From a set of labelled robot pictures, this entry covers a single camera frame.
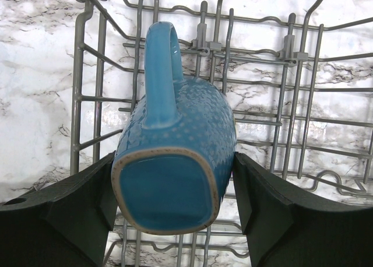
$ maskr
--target dishwasher basket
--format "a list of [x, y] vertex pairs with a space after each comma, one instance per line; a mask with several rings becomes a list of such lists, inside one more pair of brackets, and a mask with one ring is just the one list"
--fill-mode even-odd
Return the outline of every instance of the dishwasher basket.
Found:
[[[84, 12], [79, 14], [76, 19], [75, 29], [75, 52], [73, 64], [73, 105], [72, 105], [72, 135], [71, 135], [71, 174], [74, 175], [79, 171], [79, 155], [80, 151], [87, 147], [93, 147], [93, 162], [100, 159], [100, 143], [114, 135], [120, 134], [121, 129], [114, 132], [101, 134], [101, 116], [103, 103], [121, 103], [123, 106], [119, 110], [123, 113], [131, 113], [138, 100], [138, 76], [143, 74], [144, 70], [139, 68], [140, 57], [144, 49], [145, 39], [141, 37], [142, 32], [142, 14], [152, 12], [153, 22], [158, 21], [159, 13], [184, 13], [200, 18], [200, 23], [196, 25], [196, 39], [192, 41], [179, 40], [182, 46], [182, 54], [184, 57], [196, 56], [195, 70], [189, 72], [191, 75], [199, 76], [214, 83], [226, 93], [229, 85], [252, 85], [252, 86], [268, 86], [277, 89], [279, 92], [279, 102], [276, 113], [267, 113], [263, 111], [251, 110], [234, 110], [236, 123], [253, 124], [253, 125], [269, 125], [274, 127], [274, 136], [271, 141], [248, 141], [238, 138], [239, 150], [245, 151], [242, 146], [264, 147], [269, 149], [268, 156], [270, 160], [265, 166], [276, 175], [282, 176], [291, 182], [303, 187], [308, 191], [315, 191], [318, 184], [326, 184], [336, 189], [340, 196], [356, 198], [358, 200], [355, 205], [361, 203], [365, 205], [372, 204], [373, 195], [368, 193], [370, 178], [370, 167], [373, 154], [373, 133], [370, 138], [370, 143], [367, 151], [364, 152], [348, 152], [345, 150], [336, 150], [322, 146], [313, 146], [308, 144], [308, 130], [310, 122], [323, 122], [330, 124], [349, 125], [355, 127], [373, 128], [373, 123], [346, 121], [339, 119], [315, 118], [311, 116], [312, 100], [315, 92], [349, 92], [349, 93], [366, 93], [373, 92], [370, 87], [328, 87], [317, 88], [316, 75], [318, 64], [321, 62], [344, 61], [350, 59], [373, 57], [373, 53], [363, 53], [356, 55], [348, 55], [332, 58], [319, 57], [321, 40], [323, 32], [336, 31], [345, 29], [351, 26], [357, 26], [364, 23], [373, 22], [373, 17], [355, 22], [341, 24], [332, 27], [324, 27], [309, 25], [310, 17], [313, 11], [321, 4], [323, 0], [316, 2], [307, 11], [304, 17], [303, 24], [295, 22], [295, 13], [291, 13], [288, 21], [281, 21], [274, 16], [263, 17], [261, 19], [253, 19], [248, 17], [235, 16], [234, 10], [230, 9], [229, 15], [221, 13], [223, 0], [218, 0], [216, 13], [207, 11], [207, 2], [203, 1], [200, 5], [200, 10], [192, 10], [186, 6], [177, 5], [173, 8], [163, 8], [160, 6], [160, 0], [154, 0], [154, 6], [143, 4], [143, 0], [138, 0], [138, 3], [131, 3], [128, 0], [122, 0], [121, 3], [128, 8], [137, 10], [137, 25], [136, 36], [127, 35], [112, 18], [109, 11], [103, 6], [100, 1], [107, 0], [77, 0], [85, 3]], [[85, 26], [88, 20], [92, 18], [94, 8], [100, 12], [98, 24], [98, 46], [97, 49], [85, 43], [85, 34], [87, 33]], [[225, 44], [219, 43], [220, 22], [228, 20], [228, 28]], [[112, 28], [123, 38], [123, 46], [125, 48], [135, 49], [135, 63], [133, 68], [126, 68], [120, 64], [120, 61], [114, 61], [105, 55], [105, 44], [107, 35], [107, 22]], [[230, 47], [231, 36], [235, 23], [264, 23], [279, 26], [287, 29], [287, 34], [284, 36], [283, 49], [280, 51], [262, 49], [262, 50], [246, 50], [242, 48]], [[213, 41], [206, 41], [206, 29], [214, 25]], [[294, 30], [301, 30], [300, 49], [294, 51]], [[305, 52], [307, 34], [311, 31], [317, 33], [317, 42], [315, 52], [309, 56]], [[95, 95], [88, 96], [82, 93], [83, 86], [83, 64], [85, 53], [89, 53], [97, 57], [96, 66], [96, 82]], [[210, 73], [208, 76], [200, 75], [201, 63], [207, 62], [210, 65]], [[268, 64], [276, 65], [282, 68], [281, 82], [273, 83], [264, 80], [248, 81], [241, 79], [231, 79], [227, 77], [229, 63], [236, 64]], [[132, 97], [129, 99], [118, 99], [113, 97], [103, 96], [104, 84], [104, 65], [109, 64], [121, 71], [133, 73], [132, 78]], [[302, 71], [304, 66], [308, 66], [308, 70], [312, 71], [311, 80], [308, 85], [301, 85]], [[287, 73], [293, 69], [295, 73], [295, 82], [291, 84], [287, 82]], [[293, 91], [293, 100], [291, 101], [290, 114], [284, 114], [283, 107], [288, 103], [284, 103], [285, 91]], [[305, 116], [297, 114], [297, 103], [300, 92], [306, 92], [308, 97], [307, 105], [305, 106]], [[94, 120], [93, 120], [93, 139], [87, 142], [80, 142], [80, 122], [82, 103], [88, 101], [94, 103]], [[284, 121], [288, 122], [288, 131], [286, 133], [286, 143], [279, 140], [281, 127], [284, 126]], [[302, 139], [300, 143], [293, 142], [295, 125], [301, 123]], [[290, 171], [290, 152], [294, 149], [300, 150], [297, 171]], [[276, 161], [279, 161], [279, 152], [284, 150], [284, 155], [281, 157], [284, 163], [282, 167], [276, 166]], [[334, 171], [324, 169], [317, 175], [312, 175], [304, 171], [304, 160], [306, 151], [323, 152], [338, 154], [342, 156], [355, 157], [363, 161], [365, 170], [359, 177], [343, 177]], [[324, 178], [325, 175], [331, 176], [335, 181]], [[305, 184], [310, 184], [311, 187], [305, 187]], [[225, 196], [227, 208], [237, 210], [235, 205], [235, 195], [230, 192]], [[145, 266], [146, 264], [157, 265], [165, 264], [165, 266], [231, 266], [233, 264], [249, 264], [249, 252], [246, 245], [245, 236], [241, 234], [241, 227], [238, 222], [227, 219], [217, 219], [216, 222], [204, 231], [193, 233], [193, 235], [181, 236], [148, 236], [133, 227], [129, 226], [123, 219], [122, 215], [117, 213], [117, 220], [114, 227], [114, 232], [109, 236], [107, 252], [104, 258], [103, 266]]]

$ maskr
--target mug rim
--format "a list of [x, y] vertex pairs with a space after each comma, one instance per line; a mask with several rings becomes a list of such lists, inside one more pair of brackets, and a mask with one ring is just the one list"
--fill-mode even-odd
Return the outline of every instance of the mug rim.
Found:
[[[122, 194], [122, 189], [119, 182], [119, 177], [121, 174], [122, 169], [129, 163], [154, 157], [154, 156], [161, 156], [165, 154], [178, 154], [190, 157], [191, 159], [194, 159], [203, 169], [204, 173], [206, 174], [207, 181], [209, 183], [210, 187], [210, 193], [211, 193], [211, 200], [212, 200], [212, 214], [208, 221], [206, 221], [204, 224], [201, 224], [200, 226], [196, 226], [190, 229], [181, 229], [181, 230], [149, 230], [145, 227], [142, 227], [138, 225], [135, 220], [133, 219], [132, 215], [127, 209], [127, 206], [125, 204], [124, 196]], [[144, 149], [144, 150], [138, 150], [135, 152], [131, 152], [128, 154], [123, 155], [121, 158], [116, 160], [114, 162], [114, 165], [112, 167], [112, 173], [111, 173], [111, 184], [114, 191], [114, 195], [118, 201], [118, 206], [126, 220], [129, 224], [131, 224], [134, 228], [152, 235], [160, 235], [160, 236], [167, 236], [167, 235], [176, 235], [176, 234], [189, 234], [196, 231], [203, 230], [207, 227], [209, 227], [217, 218], [217, 215], [219, 214], [219, 208], [220, 208], [220, 202], [219, 202], [219, 193], [216, 185], [215, 176], [213, 174], [213, 170], [209, 164], [209, 162], [202, 157], [198, 152], [195, 152], [191, 149], [187, 149], [185, 147], [156, 147], [152, 149]]]

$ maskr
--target wire rack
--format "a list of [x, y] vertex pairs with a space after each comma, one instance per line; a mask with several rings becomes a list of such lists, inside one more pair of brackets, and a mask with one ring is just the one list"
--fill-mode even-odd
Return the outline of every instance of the wire rack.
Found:
[[[315, 191], [318, 183], [324, 183], [331, 186], [334, 186], [340, 195], [348, 195], [348, 196], [355, 196], [359, 198], [367, 198], [372, 199], [373, 196], [367, 193], [365, 189], [365, 185], [371, 182], [370, 179], [370, 167], [371, 167], [371, 160], [373, 154], [373, 133], [370, 140], [369, 149], [365, 153], [354, 153], [354, 152], [347, 152], [341, 150], [335, 150], [325, 147], [319, 146], [312, 146], [307, 144], [307, 136], [308, 136], [308, 127], [310, 122], [325, 122], [325, 123], [332, 123], [332, 124], [340, 124], [340, 125], [351, 125], [357, 127], [366, 127], [366, 128], [373, 128], [372, 123], [368, 122], [356, 122], [356, 121], [345, 121], [345, 120], [334, 120], [328, 118], [314, 118], [311, 117], [311, 108], [312, 108], [312, 99], [315, 92], [373, 92], [373, 88], [365, 87], [365, 88], [315, 88], [316, 82], [316, 74], [317, 74], [317, 67], [319, 62], [330, 62], [330, 61], [344, 61], [350, 59], [360, 59], [360, 58], [368, 58], [373, 57], [373, 53], [364, 53], [364, 54], [356, 54], [356, 55], [349, 55], [349, 56], [341, 56], [341, 57], [333, 57], [333, 58], [320, 58], [320, 47], [321, 47], [321, 40], [323, 32], [325, 31], [335, 31], [344, 28], [348, 28], [351, 26], [357, 26], [364, 23], [373, 22], [373, 17], [368, 19], [363, 19], [351, 23], [341, 24], [332, 27], [325, 27], [323, 24], [319, 26], [311, 26], [308, 24], [309, 19], [313, 13], [313, 11], [321, 4], [323, 0], [316, 0], [316, 2], [311, 6], [308, 10], [307, 14], [305, 15], [303, 24], [297, 24], [295, 22], [295, 13], [291, 13], [289, 15], [289, 19], [287, 22], [280, 20], [278, 17], [268, 16], [263, 17], [261, 19], [253, 19], [248, 17], [241, 17], [235, 16], [234, 10], [230, 9], [229, 15], [221, 14], [221, 6], [223, 0], [218, 0], [216, 13], [210, 13], [207, 11], [207, 2], [201, 3], [200, 10], [192, 10], [187, 8], [186, 6], [174, 6], [172, 8], [162, 8], [159, 6], [159, 0], [154, 0], [154, 6], [147, 6], [143, 4], [143, 0], [138, 0], [138, 3], [130, 3], [128, 0], [122, 0], [123, 3], [132, 9], [137, 10], [137, 26], [136, 26], [136, 36], [129, 36], [127, 35], [115, 22], [112, 16], [107, 12], [104, 6], [101, 4], [100, 1], [106, 0], [77, 0], [78, 2], [85, 3], [85, 10], [83, 13], [79, 14], [76, 19], [76, 28], [75, 28], [75, 52], [74, 52], [74, 64], [73, 64], [73, 103], [72, 103], [72, 135], [71, 135], [71, 174], [76, 174], [79, 171], [79, 152], [89, 146], [93, 146], [93, 162], [96, 162], [100, 159], [100, 142], [105, 139], [108, 139], [116, 134], [120, 134], [122, 132], [121, 129], [116, 130], [114, 132], [110, 132], [108, 134], [102, 135], [101, 134], [101, 113], [102, 113], [102, 105], [103, 102], [117, 102], [117, 103], [127, 103], [130, 105], [129, 107], [120, 108], [119, 110], [125, 113], [131, 113], [136, 105], [137, 98], [136, 95], [138, 94], [138, 75], [143, 74], [144, 70], [139, 69], [139, 59], [140, 59], [140, 50], [144, 49], [144, 42], [145, 39], [141, 37], [141, 30], [142, 30], [142, 13], [143, 11], [146, 12], [153, 12], [153, 22], [158, 21], [159, 13], [174, 13], [174, 12], [185, 12], [192, 16], [197, 16], [200, 18], [200, 24], [205, 25], [205, 20], [208, 17], [214, 23], [214, 33], [213, 33], [213, 41], [209, 43], [208, 50], [206, 50], [206, 43], [203, 39], [197, 40], [197, 43], [200, 43], [200, 46], [194, 46], [193, 41], [185, 41], [179, 40], [179, 42], [184, 45], [185, 49], [182, 49], [183, 54], [192, 54], [196, 55], [196, 67], [195, 67], [195, 74], [200, 78], [206, 79], [206, 81], [210, 81], [211, 83], [218, 84], [223, 93], [226, 92], [227, 84], [228, 83], [238, 83], [238, 84], [246, 84], [246, 85], [264, 85], [264, 86], [271, 86], [279, 89], [279, 105], [277, 109], [277, 113], [262, 113], [262, 112], [250, 112], [250, 111], [239, 111], [234, 110], [234, 114], [237, 117], [242, 115], [250, 115], [252, 118], [236, 118], [236, 122], [243, 122], [248, 124], [261, 124], [261, 125], [271, 125], [275, 127], [275, 135], [273, 142], [255, 142], [255, 141], [247, 141], [239, 139], [238, 143], [243, 145], [250, 145], [256, 147], [262, 146], [271, 146], [272, 147], [272, 154], [270, 160], [270, 167], [269, 170], [274, 173], [281, 175], [284, 179], [289, 178], [291, 176], [296, 176], [298, 178], [307, 178], [313, 181], [313, 186], [311, 188], [305, 188], [309, 191]], [[85, 43], [85, 25], [88, 20], [92, 18], [94, 8], [98, 9], [100, 12], [100, 20], [99, 20], [99, 29], [98, 29], [98, 46], [97, 49], [94, 49]], [[219, 30], [220, 30], [220, 22], [222, 20], [228, 20], [228, 30], [227, 30], [227, 37], [225, 46], [221, 46], [219, 48], [218, 37], [219, 37]], [[107, 22], [109, 22], [112, 27], [123, 37], [126, 41], [123, 43], [124, 47], [134, 48], [135, 49], [135, 65], [133, 68], [125, 68], [119, 63], [111, 60], [109, 57], [105, 55], [105, 40], [106, 40], [106, 32], [107, 32]], [[230, 47], [230, 40], [231, 35], [233, 32], [233, 26], [235, 23], [266, 23], [272, 22], [279, 27], [286, 27], [287, 28], [287, 36], [284, 39], [284, 49], [282, 51], [274, 51], [268, 49], [262, 50], [245, 50], [242, 48], [232, 48]], [[299, 52], [293, 52], [293, 30], [294, 29], [301, 29], [301, 42], [300, 42], [300, 50]], [[309, 57], [308, 54], [305, 53], [305, 45], [307, 34], [309, 31], [317, 32], [318, 38], [316, 43], [316, 50], [314, 52], [313, 57]], [[83, 84], [83, 56], [84, 52], [89, 52], [91, 55], [97, 57], [97, 71], [96, 71], [96, 92], [95, 96], [86, 96], [82, 94], [82, 84]], [[262, 58], [255, 58], [253, 55], [260, 55], [265, 54], [266, 59]], [[209, 76], [200, 76], [200, 64], [201, 59], [205, 58], [208, 55], [211, 62], [211, 70]], [[222, 78], [216, 76], [216, 64], [219, 61], [224, 62]], [[228, 64], [231, 61], [241, 61], [241, 62], [252, 62], [252, 63], [260, 63], [260, 64], [272, 64], [277, 65], [283, 68], [282, 76], [281, 76], [281, 84], [274, 84], [271, 82], [265, 81], [248, 81], [248, 80], [239, 80], [239, 79], [230, 79], [227, 77], [228, 71]], [[301, 86], [301, 75], [304, 62], [312, 62], [312, 77], [311, 83], [309, 86]], [[131, 99], [116, 99], [110, 97], [103, 97], [103, 83], [104, 83], [104, 64], [108, 63], [121, 71], [133, 73], [133, 91], [132, 91], [132, 98]], [[296, 75], [295, 75], [295, 84], [289, 85], [287, 84], [287, 71], [289, 67], [296, 66]], [[292, 103], [295, 103], [291, 106], [290, 115], [283, 115], [283, 106], [284, 106], [284, 93], [286, 90], [293, 90], [293, 100]], [[296, 115], [297, 105], [298, 103], [298, 96], [300, 91], [306, 91], [309, 94], [308, 97], [308, 105], [307, 105], [307, 112], [306, 116], [301, 117]], [[94, 134], [93, 139], [87, 142], [80, 142], [80, 118], [81, 118], [81, 110], [82, 110], [82, 102], [84, 101], [91, 101], [94, 102]], [[279, 132], [281, 126], [283, 126], [283, 120], [289, 120], [289, 128], [287, 134], [287, 143], [280, 143], [279, 142]], [[304, 121], [304, 129], [303, 129], [303, 137], [302, 137], [302, 144], [294, 144], [292, 142], [293, 132], [294, 132], [294, 123], [295, 121]], [[285, 148], [285, 155], [284, 155], [284, 164], [281, 170], [275, 169], [275, 161], [277, 156], [278, 148]], [[290, 159], [290, 152], [292, 149], [300, 149], [300, 161], [298, 171], [289, 171], [289, 159]], [[318, 152], [326, 152], [332, 154], [339, 154], [343, 156], [350, 156], [355, 157], [358, 159], [366, 160], [365, 171], [361, 175], [361, 177], [357, 177], [354, 179], [355, 187], [357, 186], [358, 189], [353, 187], [348, 187], [342, 184], [342, 178], [338, 173], [326, 170], [321, 172], [320, 174], [314, 176], [307, 173], [303, 173], [303, 164], [304, 164], [304, 157], [306, 150], [314, 150]], [[325, 175], [331, 175], [336, 179], [336, 182], [331, 182], [323, 178]], [[234, 194], [227, 194], [225, 196], [226, 199], [234, 199]], [[122, 245], [122, 252], [121, 252], [121, 266], [130, 266], [126, 265], [126, 249], [134, 249], [134, 260], [133, 264], [135, 266], [140, 266], [141, 258], [140, 258], [140, 250], [143, 247], [152, 247], [155, 252], [166, 252], [171, 249], [177, 250], [177, 260], [176, 266], [182, 265], [182, 251], [185, 249], [190, 250], [190, 262], [189, 266], [194, 266], [195, 258], [196, 258], [196, 251], [202, 251], [202, 255], [200, 256], [198, 264], [202, 266], [209, 266], [209, 251], [224, 251], [233, 254], [237, 258], [241, 258], [246, 260], [249, 263], [249, 252], [244, 251], [237, 251], [229, 245], [215, 245], [210, 244], [210, 239], [212, 237], [242, 237], [241, 235], [241, 227], [236, 222], [231, 220], [221, 220], [217, 219], [216, 222], [204, 231], [200, 231], [194, 233], [191, 236], [191, 242], [185, 243], [186, 236], [175, 236], [174, 240], [175, 243], [167, 244], [162, 248], [158, 245], [159, 241], [157, 239], [153, 240], [144, 240], [142, 239], [142, 233], [136, 231], [133, 227], [129, 226], [126, 220], [123, 219], [121, 214], [119, 213], [117, 216], [117, 222], [115, 225], [115, 229], [121, 235], [119, 240], [114, 240], [110, 245], [107, 254], [104, 259], [103, 266], [105, 266], [108, 262], [108, 259], [117, 245]], [[203, 244], [198, 244], [198, 237], [204, 237], [205, 241]]]

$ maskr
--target blue mug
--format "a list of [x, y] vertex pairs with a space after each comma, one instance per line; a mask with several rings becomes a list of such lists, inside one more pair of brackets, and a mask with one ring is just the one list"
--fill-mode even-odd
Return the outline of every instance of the blue mug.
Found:
[[174, 26], [153, 24], [145, 43], [145, 96], [123, 131], [111, 172], [126, 220], [155, 235], [207, 228], [219, 213], [236, 141], [225, 96], [184, 76]]

